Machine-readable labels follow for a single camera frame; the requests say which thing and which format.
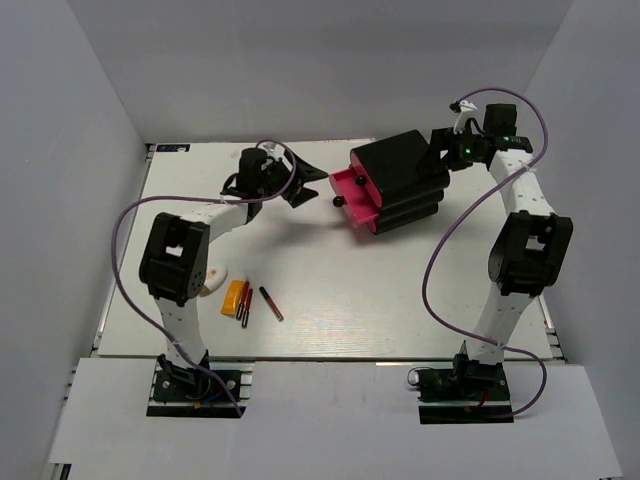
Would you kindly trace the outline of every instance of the orange object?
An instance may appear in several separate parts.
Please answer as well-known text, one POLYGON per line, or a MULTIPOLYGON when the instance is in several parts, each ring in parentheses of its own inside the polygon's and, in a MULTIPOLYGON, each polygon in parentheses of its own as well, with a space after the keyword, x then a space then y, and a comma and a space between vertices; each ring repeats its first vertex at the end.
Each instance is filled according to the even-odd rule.
POLYGON ((244 287, 242 280, 234 280, 229 285, 227 295, 224 297, 224 303, 220 312, 224 315, 235 315, 240 303, 240 297, 242 296, 242 289, 244 287))

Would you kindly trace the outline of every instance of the black label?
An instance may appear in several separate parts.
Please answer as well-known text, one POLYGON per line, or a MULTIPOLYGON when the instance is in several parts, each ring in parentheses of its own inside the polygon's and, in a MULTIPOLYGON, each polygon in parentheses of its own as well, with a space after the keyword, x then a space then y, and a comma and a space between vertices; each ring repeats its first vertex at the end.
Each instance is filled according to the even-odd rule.
POLYGON ((189 148, 191 148, 191 145, 188 143, 156 145, 156 152, 188 152, 189 148))

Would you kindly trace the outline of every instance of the red marker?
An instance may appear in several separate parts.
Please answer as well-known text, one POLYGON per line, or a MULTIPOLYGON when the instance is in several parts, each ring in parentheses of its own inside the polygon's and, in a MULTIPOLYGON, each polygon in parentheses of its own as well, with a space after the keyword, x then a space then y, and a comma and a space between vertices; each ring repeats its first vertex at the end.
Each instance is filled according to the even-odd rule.
POLYGON ((262 294, 266 302, 271 307, 271 311, 276 316, 278 321, 279 322, 283 321, 284 316, 282 315, 282 313, 280 313, 280 310, 278 310, 278 307, 276 307, 276 304, 273 302, 273 300, 271 300, 271 296, 267 293, 267 290, 264 287, 260 287, 258 290, 260 290, 260 293, 262 294))
POLYGON ((244 282, 244 287, 242 287, 242 295, 240 296, 240 304, 238 305, 238 311, 236 312, 236 320, 241 320, 244 314, 245 302, 247 301, 247 293, 249 292, 249 285, 251 282, 247 278, 247 281, 244 282))
POLYGON ((251 312, 251 298, 253 297, 253 288, 249 289, 247 293, 247 301, 244 304, 244 313, 242 315, 242 328, 247 328, 249 323, 249 313, 251 312))

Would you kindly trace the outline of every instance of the black mounting plate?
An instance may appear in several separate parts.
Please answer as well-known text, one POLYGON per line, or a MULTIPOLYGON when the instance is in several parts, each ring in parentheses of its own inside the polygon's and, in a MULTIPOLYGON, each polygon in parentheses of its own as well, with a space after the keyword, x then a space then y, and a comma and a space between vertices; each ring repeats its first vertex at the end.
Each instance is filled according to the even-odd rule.
MULTIPOLYGON (((236 401, 240 398, 240 387, 242 374, 241 370, 212 370, 224 382, 232 380, 235 386, 231 388, 231 393, 236 401)), ((151 400, 161 403, 147 406, 147 417, 206 417, 206 418, 238 418, 235 407, 229 401, 222 387, 211 380, 211 386, 202 395, 187 392, 177 382, 171 382, 171 376, 164 370, 156 371, 156 380, 153 386, 151 400), (200 400, 204 400, 211 395, 218 393, 219 396, 207 405, 194 408, 200 400)))
POLYGON ((478 405, 485 392, 463 395, 452 384, 453 369, 416 369, 417 388, 420 391, 418 413, 421 425, 468 424, 468 423, 513 423, 513 417, 496 418, 512 412, 511 403, 493 405, 492 402, 510 402, 511 395, 507 379, 502 372, 500 381, 489 390, 480 408, 478 405))

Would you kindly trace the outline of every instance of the cable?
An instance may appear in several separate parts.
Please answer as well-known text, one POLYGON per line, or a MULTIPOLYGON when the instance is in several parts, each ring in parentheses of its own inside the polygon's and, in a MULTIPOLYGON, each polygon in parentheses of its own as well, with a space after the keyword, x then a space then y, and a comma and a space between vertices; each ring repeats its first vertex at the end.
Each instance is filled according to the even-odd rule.
POLYGON ((471 117, 471 118, 470 118, 470 119, 468 119, 468 120, 467 120, 467 122, 464 124, 464 129, 465 129, 465 131, 466 131, 467 129, 468 129, 469 131, 471 131, 471 124, 473 124, 473 125, 476 127, 476 130, 477 130, 477 132, 478 132, 480 135, 483 135, 483 136, 484 136, 485 131, 484 131, 484 130, 482 130, 482 129, 480 128, 480 125, 478 125, 478 121, 475 119, 475 117, 471 117))
POLYGON ((211 389, 211 379, 209 378, 209 383, 207 384, 207 388, 204 389, 203 393, 200 393, 200 391, 198 391, 198 395, 196 395, 195 397, 189 397, 187 395, 184 396, 184 398, 188 398, 189 400, 200 400, 201 398, 204 398, 204 396, 209 393, 209 390, 211 389))
POLYGON ((204 400, 202 400, 201 402, 196 403, 193 408, 200 408, 204 405, 208 405, 211 402, 213 402, 216 398, 218 398, 220 396, 219 393, 215 393, 213 395, 211 395, 210 397, 205 398, 204 400))
POLYGON ((409 375, 411 375, 412 372, 415 372, 417 370, 431 370, 431 367, 413 367, 411 370, 407 372, 407 383, 412 387, 417 387, 420 384, 420 382, 411 383, 411 380, 409 380, 409 375))
POLYGON ((478 403, 478 405, 476 405, 474 408, 476 408, 476 409, 480 408, 482 405, 487 403, 487 400, 489 400, 489 391, 488 390, 486 392, 484 392, 484 394, 482 395, 482 400, 480 400, 480 403, 478 403))
POLYGON ((441 324, 443 327, 446 327, 449 330, 452 330, 452 331, 454 331, 456 333, 459 333, 461 335, 464 335, 466 337, 475 338, 476 340, 480 340, 482 342, 489 343, 491 345, 496 345, 496 346, 502 347, 503 350, 507 350, 507 351, 513 352, 513 353, 519 353, 519 354, 522 354, 522 355, 527 355, 528 357, 531 357, 536 362, 538 362, 538 364, 540 365, 540 368, 542 368, 542 381, 540 383, 540 388, 538 389, 538 391, 534 395, 534 397, 529 401, 529 403, 527 403, 525 406, 523 406, 523 407, 521 407, 521 408, 519 408, 519 409, 517 409, 517 410, 515 410, 515 411, 513 411, 511 413, 502 414, 502 415, 492 415, 492 418, 508 418, 508 417, 514 417, 516 415, 519 415, 519 414, 525 412, 526 410, 529 410, 540 399, 540 397, 542 396, 542 392, 544 392, 544 389, 547 386, 547 367, 545 366, 544 362, 536 354, 534 354, 533 352, 529 352, 528 350, 522 350, 520 348, 509 347, 507 345, 502 345, 498 341, 494 340, 493 338, 485 337, 483 335, 478 335, 477 333, 469 332, 467 330, 464 330, 462 328, 459 328, 459 327, 456 327, 455 325, 450 324, 449 322, 447 322, 445 319, 443 319, 440 315, 438 315, 433 310, 433 307, 429 303, 429 299, 427 297, 427 286, 429 284, 429 279, 431 277, 431 273, 433 272, 433 266, 434 266, 434 264, 436 262, 436 259, 438 258, 438 255, 442 251, 442 248, 444 247, 444 244, 447 242, 447 240, 449 240, 449 238, 451 237, 453 232, 455 232, 456 229, 460 226, 460 224, 469 215, 471 215, 471 213, 476 208, 478 208, 485 200, 487 200, 491 195, 495 194, 502 187, 507 185, 509 182, 512 182, 513 180, 515 180, 516 178, 518 178, 522 174, 524 174, 531 167, 535 166, 542 159, 544 154, 547 152, 547 147, 549 146, 549 131, 547 130, 547 124, 545 123, 544 118, 542 118, 542 114, 540 113, 540 110, 538 110, 538 107, 536 107, 524 95, 521 95, 521 94, 519 94, 517 92, 514 92, 513 90, 509 90, 509 89, 502 88, 502 87, 484 87, 484 88, 479 88, 477 90, 473 90, 472 92, 469 92, 466 95, 460 97, 460 99, 458 99, 458 102, 461 102, 462 100, 466 100, 467 98, 472 97, 473 95, 476 95, 478 93, 490 92, 490 91, 507 93, 509 95, 512 95, 512 96, 522 100, 523 102, 525 102, 527 105, 529 105, 531 107, 533 112, 536 114, 536 117, 538 117, 538 121, 540 122, 540 127, 542 128, 542 137, 543 137, 542 149, 540 150, 538 155, 536 155, 536 157, 533 160, 531 160, 527 165, 525 165, 524 167, 520 168, 516 172, 512 173, 511 175, 509 175, 507 178, 505 178, 500 183, 498 183, 495 187, 493 187, 488 192, 486 192, 484 195, 482 195, 480 198, 478 198, 478 200, 473 202, 471 204, 471 206, 469 206, 469 208, 467 208, 464 211, 464 213, 462 213, 462 215, 460 215, 460 217, 458 217, 458 219, 451 224, 449 229, 444 233, 444 235, 442 236, 442 238, 440 239, 440 241, 436 245, 436 248, 434 249, 433 254, 431 255, 431 258, 429 259, 429 262, 427 263, 427 268, 426 268, 426 270, 424 272, 424 277, 422 279, 422 301, 424 303, 425 308, 431 314, 431 316, 439 324, 441 324))
POLYGON ((259 147, 263 143, 267 143, 267 142, 279 145, 280 147, 284 148, 285 151, 289 152, 291 156, 291 175, 289 176, 289 179, 283 185, 283 187, 273 195, 262 197, 262 198, 229 199, 229 200, 222 200, 221 198, 206 198, 206 197, 183 197, 179 195, 156 195, 153 197, 141 198, 140 200, 136 200, 135 202, 127 206, 124 210, 122 210, 122 212, 120 212, 120 215, 118 215, 115 225, 113 226, 113 231, 111 232, 111 269, 113 270, 113 276, 116 281, 116 287, 118 288, 118 291, 122 295, 122 298, 124 298, 124 301, 127 302, 127 304, 133 309, 133 311, 136 312, 140 317, 142 317, 144 321, 146 321, 151 326, 153 326, 158 331, 160 331, 160 333, 162 333, 167 338, 167 340, 171 342, 171 344, 175 347, 176 351, 184 359, 185 362, 187 362, 191 367, 195 368, 196 370, 199 370, 200 372, 204 373, 208 377, 218 382, 218 384, 220 384, 224 393, 229 397, 229 400, 231 400, 231 403, 233 403, 233 406, 236 409, 236 412, 238 413, 238 417, 242 417, 242 410, 240 409, 240 406, 238 405, 237 400, 231 393, 231 390, 229 390, 229 388, 227 387, 226 382, 222 380, 222 378, 220 378, 215 372, 212 372, 211 370, 204 368, 202 365, 197 364, 191 357, 189 357, 187 352, 185 352, 184 349, 178 343, 176 337, 174 337, 171 332, 169 332, 166 328, 164 328, 162 325, 156 322, 153 318, 151 318, 149 315, 143 312, 142 309, 138 307, 138 305, 136 305, 136 303, 127 293, 126 289, 124 288, 124 284, 122 283, 122 278, 120 277, 120 269, 118 268, 118 231, 120 230, 120 226, 122 225, 123 220, 132 210, 138 208, 140 205, 144 205, 145 203, 155 202, 158 200, 177 200, 182 202, 213 203, 213 204, 227 203, 229 205, 239 205, 244 203, 262 203, 262 202, 266 202, 266 201, 278 198, 287 190, 287 188, 289 188, 289 185, 291 185, 291 182, 293 182, 293 179, 295 178, 296 168, 297 168, 296 167, 297 157, 293 153, 293 151, 289 147, 287 147, 284 143, 277 142, 271 139, 260 140, 258 143, 256 143, 256 147, 259 147))

